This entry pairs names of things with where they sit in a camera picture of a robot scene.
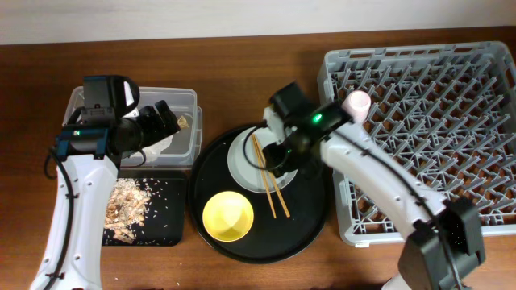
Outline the food scraps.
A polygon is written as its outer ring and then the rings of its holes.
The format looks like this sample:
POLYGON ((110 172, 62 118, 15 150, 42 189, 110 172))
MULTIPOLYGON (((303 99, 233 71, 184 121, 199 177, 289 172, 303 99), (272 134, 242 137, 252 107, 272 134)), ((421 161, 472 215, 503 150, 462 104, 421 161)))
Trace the food scraps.
POLYGON ((162 201, 163 189, 154 189, 160 185, 157 180, 118 178, 111 191, 103 230, 103 243, 113 246, 151 245, 156 240, 147 238, 151 233, 151 222, 156 222, 160 213, 169 207, 158 209, 162 201))

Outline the wooden chopstick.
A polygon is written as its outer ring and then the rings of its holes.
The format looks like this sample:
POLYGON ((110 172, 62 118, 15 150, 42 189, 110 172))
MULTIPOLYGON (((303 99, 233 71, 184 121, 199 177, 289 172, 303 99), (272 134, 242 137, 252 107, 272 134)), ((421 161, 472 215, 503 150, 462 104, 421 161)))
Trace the wooden chopstick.
POLYGON ((256 159, 258 161, 258 166, 260 167, 260 174, 261 174, 261 178, 262 178, 262 181, 263 181, 266 197, 268 199, 268 203, 269 203, 269 206, 270 206, 273 218, 276 219, 277 215, 276 215, 276 211, 275 211, 275 208, 274 208, 274 205, 273 205, 273 199, 272 199, 271 193, 269 191, 267 176, 266 176, 265 170, 263 169, 264 163, 263 163, 263 160, 262 160, 262 155, 260 153, 259 144, 258 144, 257 138, 256 138, 256 136, 254 134, 251 135, 251 139, 252 139, 252 145, 253 145, 253 148, 254 148, 254 151, 255 151, 255 156, 256 156, 256 159))
MULTIPOLYGON (((265 157, 264 157, 264 154, 263 154, 263 153, 262 153, 262 151, 261 151, 261 145, 260 145, 260 142, 259 142, 259 140, 258 140, 258 139, 257 139, 257 142, 258 142, 258 144, 259 144, 260 153, 261 153, 261 155, 262 155, 262 160, 263 160, 263 163, 264 163, 264 166, 265 166, 265 157)), ((279 187, 278 187, 278 185, 277 185, 277 181, 276 181, 275 176, 274 176, 271 172, 268 172, 268 171, 266 171, 266 170, 265 170, 265 173, 266 173, 266 176, 267 176, 267 180, 268 180, 268 182, 269 182, 269 181, 271 181, 271 183, 272 183, 272 185, 273 185, 274 191, 276 192, 277 197, 278 197, 278 199, 279 199, 279 202, 281 203, 281 207, 282 207, 282 209, 283 209, 283 210, 284 210, 284 212, 285 212, 285 216, 286 216, 287 218, 289 218, 289 217, 290 217, 290 212, 289 212, 289 209, 288 209, 288 207, 287 207, 287 205, 286 205, 286 203, 285 203, 285 200, 284 200, 284 198, 283 198, 283 195, 282 195, 282 193, 281 193, 281 190, 279 189, 279 187)))

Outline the yellow bowl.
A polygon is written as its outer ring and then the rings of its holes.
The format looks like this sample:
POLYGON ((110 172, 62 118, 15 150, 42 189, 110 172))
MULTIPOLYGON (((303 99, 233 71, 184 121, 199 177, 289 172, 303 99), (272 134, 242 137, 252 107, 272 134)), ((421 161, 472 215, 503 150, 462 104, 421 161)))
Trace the yellow bowl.
POLYGON ((224 191, 213 195, 202 211, 202 224, 213 239, 235 242, 252 228, 254 210, 241 193, 224 191))

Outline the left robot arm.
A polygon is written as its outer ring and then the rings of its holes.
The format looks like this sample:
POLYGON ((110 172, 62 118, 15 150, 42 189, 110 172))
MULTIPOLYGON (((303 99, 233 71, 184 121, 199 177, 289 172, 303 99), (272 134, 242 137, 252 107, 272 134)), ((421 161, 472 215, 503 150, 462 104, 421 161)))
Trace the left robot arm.
POLYGON ((62 126, 49 158, 57 195, 33 289, 99 289, 106 209, 122 159, 180 130, 165 101, 137 116, 139 86, 119 75, 84 77, 84 104, 62 126))

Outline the pink cup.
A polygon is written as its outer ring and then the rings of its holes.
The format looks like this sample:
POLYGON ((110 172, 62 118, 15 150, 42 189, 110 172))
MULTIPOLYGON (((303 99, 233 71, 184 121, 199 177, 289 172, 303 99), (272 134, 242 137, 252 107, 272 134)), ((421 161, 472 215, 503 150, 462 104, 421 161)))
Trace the pink cup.
POLYGON ((371 104, 371 97, 366 92, 355 90, 346 96, 342 108, 353 117, 355 123, 362 124, 368 117, 371 104))

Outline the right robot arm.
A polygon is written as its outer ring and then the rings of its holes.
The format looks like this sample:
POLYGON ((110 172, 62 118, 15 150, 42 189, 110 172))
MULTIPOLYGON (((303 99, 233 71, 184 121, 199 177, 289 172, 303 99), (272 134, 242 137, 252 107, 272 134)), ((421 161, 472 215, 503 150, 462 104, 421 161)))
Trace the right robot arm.
POLYGON ((448 200, 381 150, 363 128, 366 106, 310 103, 264 109, 268 128, 290 155, 318 155, 349 177, 405 241, 386 289, 462 289, 485 261, 481 221, 467 198, 448 200))

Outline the white tissue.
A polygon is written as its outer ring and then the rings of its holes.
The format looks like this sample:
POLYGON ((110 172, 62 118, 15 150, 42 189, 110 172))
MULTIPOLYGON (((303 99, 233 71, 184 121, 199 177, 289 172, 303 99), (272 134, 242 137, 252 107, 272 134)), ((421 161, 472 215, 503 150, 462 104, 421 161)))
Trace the white tissue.
POLYGON ((159 155, 162 151, 164 151, 171 145, 172 140, 173 136, 170 135, 149 147, 145 147, 143 151, 146 155, 159 155))

